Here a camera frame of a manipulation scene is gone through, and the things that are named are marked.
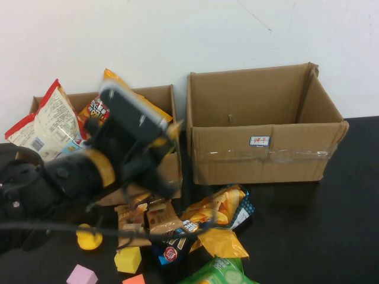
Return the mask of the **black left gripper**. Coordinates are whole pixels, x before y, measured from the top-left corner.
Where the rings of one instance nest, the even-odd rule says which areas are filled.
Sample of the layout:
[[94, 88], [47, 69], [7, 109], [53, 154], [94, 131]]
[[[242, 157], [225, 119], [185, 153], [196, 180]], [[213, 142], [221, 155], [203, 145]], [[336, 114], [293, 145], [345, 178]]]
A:
[[107, 196], [116, 189], [126, 191], [139, 186], [160, 198], [180, 195], [178, 136], [185, 120], [155, 124], [147, 117], [119, 122], [108, 118], [101, 124], [96, 118], [85, 123], [89, 134], [85, 153], [96, 165]]

